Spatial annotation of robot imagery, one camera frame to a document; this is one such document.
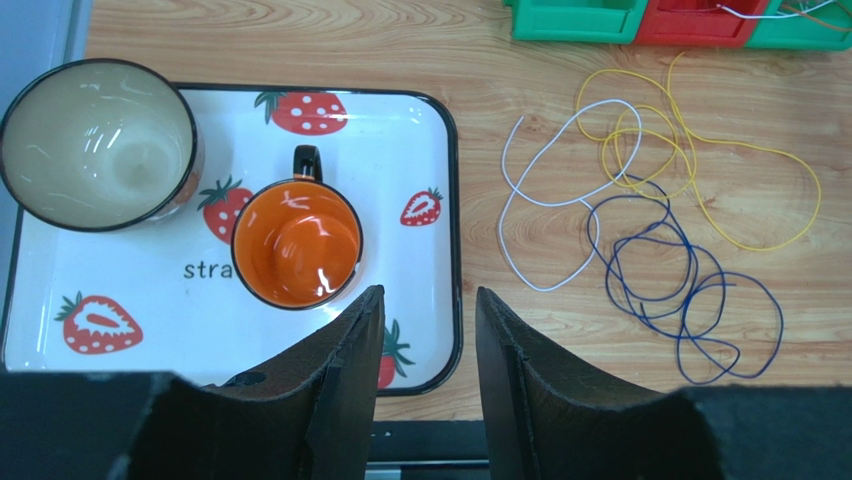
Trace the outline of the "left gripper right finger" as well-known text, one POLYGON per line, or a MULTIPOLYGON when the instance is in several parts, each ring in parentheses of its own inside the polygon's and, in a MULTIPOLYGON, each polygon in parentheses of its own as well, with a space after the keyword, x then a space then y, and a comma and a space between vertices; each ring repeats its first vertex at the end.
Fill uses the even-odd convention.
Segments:
POLYGON ((847 479, 843 386, 685 387, 662 394, 586 362, 493 291, 476 355, 495 479, 847 479))

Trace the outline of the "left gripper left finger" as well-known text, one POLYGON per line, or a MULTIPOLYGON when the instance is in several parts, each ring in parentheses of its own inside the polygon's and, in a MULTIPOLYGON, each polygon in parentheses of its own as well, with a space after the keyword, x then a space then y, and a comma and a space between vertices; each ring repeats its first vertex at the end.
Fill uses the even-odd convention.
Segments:
POLYGON ((384 290, 220 387, 167 372, 1 377, 5 479, 361 479, 384 290))

